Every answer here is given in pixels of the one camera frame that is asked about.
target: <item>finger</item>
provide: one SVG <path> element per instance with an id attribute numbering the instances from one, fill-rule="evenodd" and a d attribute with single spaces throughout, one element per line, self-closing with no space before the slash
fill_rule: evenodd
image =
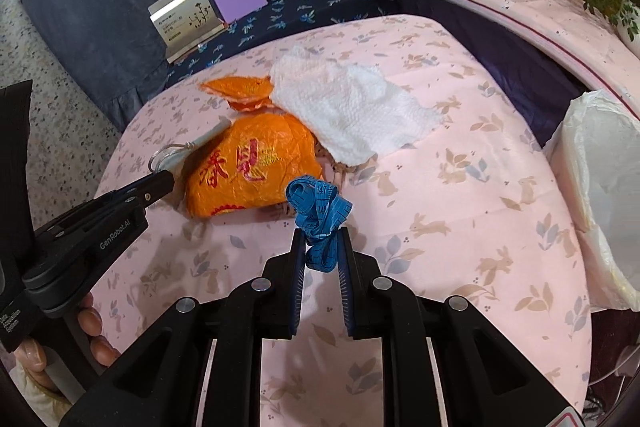
<path id="1" fill-rule="evenodd" d="M 91 337 L 97 337 L 102 333 L 102 319 L 93 308 L 82 310 L 78 313 L 78 323 L 84 333 Z"/>
<path id="2" fill-rule="evenodd" d="M 14 355 L 33 380 L 50 391 L 58 389 L 49 375 L 44 372 L 44 368 L 47 367 L 47 355 L 38 342 L 29 337 L 24 339 L 18 349 L 14 351 Z"/>
<path id="3" fill-rule="evenodd" d="M 104 337 L 91 339 L 91 353 L 98 363 L 109 367 L 120 356 L 120 353 Z"/>
<path id="4" fill-rule="evenodd" d="M 87 295 L 84 296 L 84 299 L 80 301 L 80 307 L 90 308 L 93 305 L 94 305 L 94 296 L 92 295 L 91 292 L 89 292 L 87 293 Z"/>

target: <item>orange plastic bag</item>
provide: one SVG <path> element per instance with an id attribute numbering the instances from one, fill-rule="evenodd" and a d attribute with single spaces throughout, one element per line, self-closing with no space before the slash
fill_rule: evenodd
<path id="1" fill-rule="evenodd" d="M 221 96 L 236 111 L 275 107 L 269 98 L 273 85 L 268 76 L 224 76 L 203 82 L 200 89 Z"/>
<path id="2" fill-rule="evenodd" d="M 186 184 L 193 216 L 282 203 L 294 178 L 321 176 L 313 135 L 290 114 L 246 116 L 202 149 Z"/>

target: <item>pink blanket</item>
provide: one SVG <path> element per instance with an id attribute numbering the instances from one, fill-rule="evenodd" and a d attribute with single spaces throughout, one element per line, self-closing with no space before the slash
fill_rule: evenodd
<path id="1" fill-rule="evenodd" d="M 350 174 L 344 197 L 354 247 L 421 296 L 467 297 L 579 410 L 590 367 L 584 266 L 564 200 L 523 118 L 489 74 L 437 23 L 389 16 L 265 44 L 162 93 L 140 111 L 111 158 L 100 192 L 146 174 L 169 142 L 235 118 L 198 82 L 267 74 L 300 44 L 325 58 L 376 64 L 445 119 L 425 140 Z M 187 220 L 159 202 L 149 229 L 94 289 L 109 340 L 125 349 L 176 299 L 228 295 L 287 251 L 293 219 L 273 208 Z M 353 342 L 336 271 L 307 272 L 298 335 L 265 342 L 262 422 L 382 425 L 378 341 Z"/>

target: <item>blue measuring tape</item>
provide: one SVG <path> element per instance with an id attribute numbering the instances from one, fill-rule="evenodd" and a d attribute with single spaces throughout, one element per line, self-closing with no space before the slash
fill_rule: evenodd
<path id="1" fill-rule="evenodd" d="M 331 272 L 338 263 L 336 232 L 353 205 L 340 197 L 335 185 L 308 175 L 290 182 L 286 196 L 298 213 L 296 226 L 302 229 L 306 243 L 311 246 L 305 264 L 311 270 Z"/>

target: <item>terrazzo floor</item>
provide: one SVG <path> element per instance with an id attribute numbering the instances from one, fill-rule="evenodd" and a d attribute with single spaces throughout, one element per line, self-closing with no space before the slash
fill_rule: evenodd
<path id="1" fill-rule="evenodd" d="M 120 133 L 51 54 L 20 0 L 0 0 L 0 88 L 30 78 L 27 186 L 37 228 L 93 197 Z"/>

